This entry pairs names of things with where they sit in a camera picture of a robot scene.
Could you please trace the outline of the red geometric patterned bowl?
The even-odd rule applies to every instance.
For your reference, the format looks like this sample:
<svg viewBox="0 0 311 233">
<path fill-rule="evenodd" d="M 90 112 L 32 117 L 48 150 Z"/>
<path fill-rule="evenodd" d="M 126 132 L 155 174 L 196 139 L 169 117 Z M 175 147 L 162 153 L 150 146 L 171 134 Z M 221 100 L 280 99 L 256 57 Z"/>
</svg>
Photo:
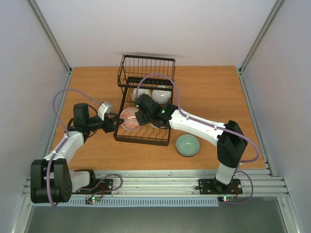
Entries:
<svg viewBox="0 0 311 233">
<path fill-rule="evenodd" d="M 121 124 L 121 127 L 124 130 L 133 132 L 141 128 L 136 118 L 136 112 L 138 112 L 137 107 L 127 107 L 123 109 L 120 114 L 120 118 L 124 120 Z"/>
</svg>

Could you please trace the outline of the white bowl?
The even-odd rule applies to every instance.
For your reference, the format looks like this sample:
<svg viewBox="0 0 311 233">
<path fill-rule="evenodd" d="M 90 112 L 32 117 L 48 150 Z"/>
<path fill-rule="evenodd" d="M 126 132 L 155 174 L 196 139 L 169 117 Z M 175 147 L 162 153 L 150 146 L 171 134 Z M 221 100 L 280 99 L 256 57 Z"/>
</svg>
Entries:
<svg viewBox="0 0 311 233">
<path fill-rule="evenodd" d="M 172 97 L 172 92 L 167 90 L 160 90 L 159 88 L 166 88 L 165 85 L 158 85 L 157 89 L 152 91 L 152 99 L 159 104 L 166 104 Z"/>
</svg>

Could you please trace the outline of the blue yellow patterned bowl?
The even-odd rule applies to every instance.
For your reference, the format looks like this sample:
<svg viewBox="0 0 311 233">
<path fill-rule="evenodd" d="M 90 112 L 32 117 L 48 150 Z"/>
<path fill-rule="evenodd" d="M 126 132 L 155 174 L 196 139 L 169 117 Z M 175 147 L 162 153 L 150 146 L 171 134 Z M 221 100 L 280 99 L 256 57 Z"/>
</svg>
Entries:
<svg viewBox="0 0 311 233">
<path fill-rule="evenodd" d="M 133 91 L 132 91 L 132 93 L 131 93 L 131 99 L 132 99 L 132 101 L 134 102 L 135 101 L 135 99 L 136 98 L 138 98 L 139 96 L 141 96 L 142 94 L 146 94 L 146 95 L 148 95 L 148 96 L 152 96 L 152 92 L 151 92 L 151 90 L 150 89 L 139 89 L 138 90 L 138 93 L 136 93 L 137 92 L 137 89 L 136 88 L 134 88 L 133 89 Z"/>
</svg>

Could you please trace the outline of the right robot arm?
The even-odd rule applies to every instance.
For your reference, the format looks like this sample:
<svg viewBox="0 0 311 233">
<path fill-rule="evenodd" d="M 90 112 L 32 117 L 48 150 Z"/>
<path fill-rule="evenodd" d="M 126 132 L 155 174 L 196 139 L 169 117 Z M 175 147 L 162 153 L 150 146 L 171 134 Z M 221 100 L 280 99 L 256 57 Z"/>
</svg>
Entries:
<svg viewBox="0 0 311 233">
<path fill-rule="evenodd" d="M 146 94 L 140 95 L 134 103 L 140 126 L 151 123 L 158 128 L 184 131 L 216 146 L 220 164 L 211 188 L 219 194 L 231 188 L 231 180 L 248 144 L 236 122 L 213 123 L 169 103 L 161 106 Z"/>
</svg>

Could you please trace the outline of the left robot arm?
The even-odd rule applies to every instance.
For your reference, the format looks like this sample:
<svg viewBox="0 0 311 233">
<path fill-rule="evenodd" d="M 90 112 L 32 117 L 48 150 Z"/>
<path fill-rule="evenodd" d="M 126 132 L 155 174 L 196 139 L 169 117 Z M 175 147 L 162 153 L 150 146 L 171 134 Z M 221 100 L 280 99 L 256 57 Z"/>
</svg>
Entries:
<svg viewBox="0 0 311 233">
<path fill-rule="evenodd" d="M 30 195 L 33 203 L 49 203 L 55 206 L 67 202 L 73 193 L 82 191 L 100 194 L 113 191 L 112 187 L 102 186 L 96 179 L 94 170 L 79 169 L 70 172 L 68 164 L 77 150 L 98 130 L 111 133 L 123 123 L 119 115 L 112 113 L 112 105 L 103 102 L 95 116 L 89 115 L 91 106 L 79 103 L 73 107 L 73 117 L 65 127 L 65 133 L 54 150 L 43 159 L 31 164 Z"/>
</svg>

